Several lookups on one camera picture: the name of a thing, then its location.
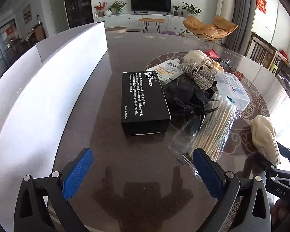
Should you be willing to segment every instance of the gray curtain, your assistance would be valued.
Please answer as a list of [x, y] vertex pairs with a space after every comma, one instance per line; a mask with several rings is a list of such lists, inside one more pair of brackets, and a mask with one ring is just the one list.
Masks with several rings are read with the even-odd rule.
[[244, 55], [250, 40], [256, 0], [235, 0], [233, 23], [238, 28], [228, 37], [226, 47], [232, 51]]

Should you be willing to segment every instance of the red decoration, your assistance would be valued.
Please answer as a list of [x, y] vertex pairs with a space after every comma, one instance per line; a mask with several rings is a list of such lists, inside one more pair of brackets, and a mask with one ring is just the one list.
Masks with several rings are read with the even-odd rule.
[[204, 52], [204, 54], [208, 55], [211, 58], [219, 58], [219, 56], [213, 49], [210, 49], [209, 51]]
[[288, 56], [287, 56], [287, 54], [286, 54], [286, 52], [284, 50], [281, 50], [281, 54], [285, 57], [285, 59], [288, 60]]
[[10, 34], [13, 33], [13, 27], [10, 26], [10, 27], [8, 27], [5, 31], [6, 31], [6, 34], [7, 34], [7, 35], [10, 35]]
[[95, 10], [102, 12], [105, 9], [107, 2], [103, 2], [102, 4], [99, 2], [99, 5], [96, 5], [94, 8]]
[[257, 0], [257, 8], [260, 9], [264, 14], [266, 14], [266, 1]]

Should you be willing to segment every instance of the white vase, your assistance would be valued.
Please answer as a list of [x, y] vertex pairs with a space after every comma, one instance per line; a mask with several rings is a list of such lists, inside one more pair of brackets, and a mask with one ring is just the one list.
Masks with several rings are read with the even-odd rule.
[[105, 16], [110, 16], [111, 14], [112, 14], [112, 12], [110, 10], [104, 11], [104, 15]]

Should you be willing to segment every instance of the door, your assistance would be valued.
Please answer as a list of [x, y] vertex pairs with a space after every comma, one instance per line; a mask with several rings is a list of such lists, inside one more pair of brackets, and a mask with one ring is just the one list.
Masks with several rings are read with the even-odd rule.
[[50, 0], [50, 5], [52, 7], [57, 33], [68, 30], [69, 25], [63, 0]]

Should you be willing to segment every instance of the blue gripper pad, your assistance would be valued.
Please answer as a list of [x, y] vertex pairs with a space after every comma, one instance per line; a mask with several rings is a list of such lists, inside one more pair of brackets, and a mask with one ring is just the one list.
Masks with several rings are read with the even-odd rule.
[[92, 163], [93, 152], [88, 148], [63, 182], [62, 195], [66, 200], [75, 196]]
[[210, 160], [212, 163], [214, 162], [207, 156], [207, 154], [203, 150], [200, 150], [202, 150], [202, 148], [194, 150], [192, 155], [193, 164], [199, 172], [211, 197], [221, 200], [223, 197], [223, 182], [216, 174], [208, 160]]

